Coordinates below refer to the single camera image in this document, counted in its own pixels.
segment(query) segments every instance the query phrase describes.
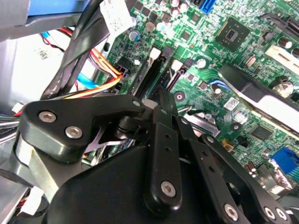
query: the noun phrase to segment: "motherboard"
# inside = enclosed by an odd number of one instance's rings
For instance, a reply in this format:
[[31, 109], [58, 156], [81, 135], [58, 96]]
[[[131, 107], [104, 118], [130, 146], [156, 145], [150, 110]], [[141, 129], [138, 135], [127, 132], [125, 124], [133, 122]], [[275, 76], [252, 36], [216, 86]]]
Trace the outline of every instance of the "motherboard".
[[[297, 0], [139, 0], [130, 15], [134, 26], [107, 50], [123, 72], [118, 94], [154, 99], [166, 88], [194, 130], [212, 134], [242, 165], [297, 151], [299, 137], [282, 120], [299, 118], [279, 103], [299, 102]], [[255, 86], [249, 93], [236, 86], [242, 76]], [[98, 83], [107, 79], [100, 73]], [[250, 101], [263, 86], [280, 99], [267, 101], [266, 112]]]

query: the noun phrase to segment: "silver screw head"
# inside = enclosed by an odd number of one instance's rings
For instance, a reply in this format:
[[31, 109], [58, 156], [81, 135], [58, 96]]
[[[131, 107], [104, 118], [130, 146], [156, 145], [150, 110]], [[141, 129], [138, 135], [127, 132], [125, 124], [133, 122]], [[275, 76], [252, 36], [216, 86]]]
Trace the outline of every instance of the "silver screw head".
[[265, 209], [266, 215], [267, 215], [269, 218], [271, 218], [271, 219], [273, 219], [273, 220], [276, 219], [276, 217], [275, 217], [273, 211], [271, 211], [271, 209], [269, 209], [269, 208], [267, 208], [267, 207], [264, 207], [264, 209]]
[[161, 109], [161, 112], [164, 113], [164, 114], [167, 114], [167, 111], [164, 110], [164, 109]]
[[53, 123], [57, 119], [56, 115], [49, 111], [40, 112], [38, 117], [41, 121], [46, 123]]
[[211, 143], [214, 143], [214, 139], [212, 138], [212, 137], [210, 137], [210, 136], [207, 136], [207, 138], [206, 138], [209, 142], [211, 142]]
[[233, 206], [231, 206], [230, 204], [225, 204], [224, 210], [225, 210], [226, 214], [228, 215], [228, 217], [230, 217], [235, 222], [238, 221], [239, 216]]
[[176, 189], [172, 183], [169, 181], [163, 181], [161, 183], [161, 189], [164, 194], [168, 197], [174, 197], [176, 195]]
[[141, 106], [140, 103], [137, 102], [137, 101], [135, 101], [135, 100], [133, 101], [133, 104], [134, 104], [135, 106]]
[[281, 209], [276, 208], [276, 211], [277, 211], [279, 217], [281, 217], [285, 221], [288, 220], [288, 218], [286, 217], [286, 214]]
[[182, 118], [182, 122], [183, 124], [187, 125], [189, 122], [185, 119], [185, 118]]
[[70, 139], [79, 139], [83, 135], [82, 130], [75, 126], [70, 126], [70, 127], [66, 128], [65, 134]]

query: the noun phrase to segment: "green circuit board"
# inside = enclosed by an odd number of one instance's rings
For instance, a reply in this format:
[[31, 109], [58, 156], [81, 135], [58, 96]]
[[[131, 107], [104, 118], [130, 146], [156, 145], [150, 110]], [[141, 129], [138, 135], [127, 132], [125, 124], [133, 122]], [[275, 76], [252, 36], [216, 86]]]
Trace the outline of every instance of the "green circuit board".
[[[169, 0], [161, 1], [162, 4], [157, 4], [155, 0], [140, 0], [139, 2], [143, 4], [143, 8], [145, 7], [157, 15], [155, 25], [162, 21], [164, 13], [171, 14]], [[285, 35], [275, 24], [259, 18], [265, 13], [274, 13], [278, 16], [290, 15], [299, 20], [299, 4], [296, 0], [291, 2], [285, 0], [217, 0], [212, 11], [209, 14], [204, 14], [190, 2], [187, 1], [187, 3], [189, 4], [187, 12], [181, 13], [177, 17], [171, 17], [162, 31], [157, 29], [149, 31], [146, 28], [150, 21], [149, 16], [136, 7], [131, 10], [130, 14], [135, 18], [136, 25], [115, 39], [107, 59], [111, 64], [117, 64], [121, 58], [133, 62], [136, 56], [141, 56], [143, 61], [140, 65], [131, 64], [130, 75], [123, 81], [119, 93], [128, 93], [153, 47], [163, 51], [168, 46], [173, 49], [171, 60], [177, 59], [184, 62], [190, 58], [194, 61], [194, 65], [180, 77], [171, 90], [172, 93], [183, 91], [186, 95], [184, 101], [177, 102], [178, 109], [192, 106], [193, 109], [213, 115], [218, 129], [221, 130], [217, 139], [219, 141], [226, 139], [233, 143], [232, 153], [241, 164], [253, 161], [255, 165], [259, 165], [266, 161], [269, 155], [276, 153], [286, 145], [296, 149], [294, 138], [260, 120], [250, 113], [242, 102], [233, 110], [225, 108], [224, 105], [231, 98], [237, 99], [233, 92], [223, 89], [222, 93], [215, 97], [210, 85], [205, 90], [198, 88], [198, 85], [202, 81], [209, 83], [211, 80], [219, 78], [218, 70], [226, 62], [229, 62], [263, 85], [268, 86], [276, 77], [284, 75], [288, 77], [289, 81], [292, 81], [295, 90], [296, 87], [299, 89], [299, 77], [265, 55], [265, 51], [271, 45], [277, 45], [281, 37], [287, 37], [292, 41], [292, 48], [287, 50], [289, 53], [292, 49], [298, 48], [299, 43]], [[219, 41], [216, 41], [216, 37], [219, 36], [229, 19], [236, 20], [249, 30], [248, 35], [235, 51], [227, 49]], [[129, 34], [134, 30], [140, 33], [138, 41], [129, 39]], [[268, 41], [264, 38], [267, 32], [273, 34], [273, 38]], [[251, 67], [246, 67], [245, 63], [252, 56], [256, 58], [256, 61]], [[203, 69], [196, 64], [199, 59], [206, 61], [206, 66]], [[169, 61], [166, 61], [161, 70], [157, 72], [162, 75], [167, 66], [169, 66]], [[108, 77], [101, 73], [98, 83], [102, 84], [107, 79]], [[153, 88], [158, 80], [158, 78], [153, 80]], [[242, 128], [239, 131], [232, 131], [231, 124], [235, 122], [234, 118], [240, 115], [244, 118]], [[266, 140], [253, 137], [251, 133], [257, 126], [267, 128], [272, 134]], [[239, 145], [238, 136], [246, 137], [249, 146]]]

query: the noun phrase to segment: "blue wire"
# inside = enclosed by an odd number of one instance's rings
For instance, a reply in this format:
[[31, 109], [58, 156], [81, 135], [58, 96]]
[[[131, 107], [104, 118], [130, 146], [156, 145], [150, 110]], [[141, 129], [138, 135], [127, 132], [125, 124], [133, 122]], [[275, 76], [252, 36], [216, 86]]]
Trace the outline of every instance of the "blue wire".
[[83, 73], [79, 74], [77, 80], [88, 89], [93, 89], [99, 86], [96, 83], [94, 83], [92, 80], [87, 78]]
[[231, 91], [231, 89], [221, 80], [219, 79], [213, 79], [212, 81], [209, 82], [210, 85], [214, 85], [214, 84], [217, 84], [219, 87], [222, 87], [226, 90], [229, 90]]

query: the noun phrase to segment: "white label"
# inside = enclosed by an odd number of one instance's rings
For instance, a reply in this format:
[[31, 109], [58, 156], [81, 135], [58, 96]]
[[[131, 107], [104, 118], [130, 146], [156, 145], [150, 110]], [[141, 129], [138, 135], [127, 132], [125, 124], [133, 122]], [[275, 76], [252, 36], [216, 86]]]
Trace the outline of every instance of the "white label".
[[18, 113], [18, 112], [20, 112], [21, 111], [21, 109], [23, 108], [23, 104], [20, 104], [20, 103], [16, 103], [15, 105], [14, 105], [14, 107], [11, 109], [13, 112], [15, 112], [15, 113]]
[[34, 215], [42, 202], [43, 190], [34, 186], [30, 194], [21, 208], [21, 212], [25, 212], [29, 215]]
[[233, 111], [240, 102], [235, 98], [231, 97], [229, 101], [224, 105], [224, 108], [228, 109], [229, 111]]
[[110, 35], [118, 36], [134, 25], [125, 0], [104, 0], [100, 9]]

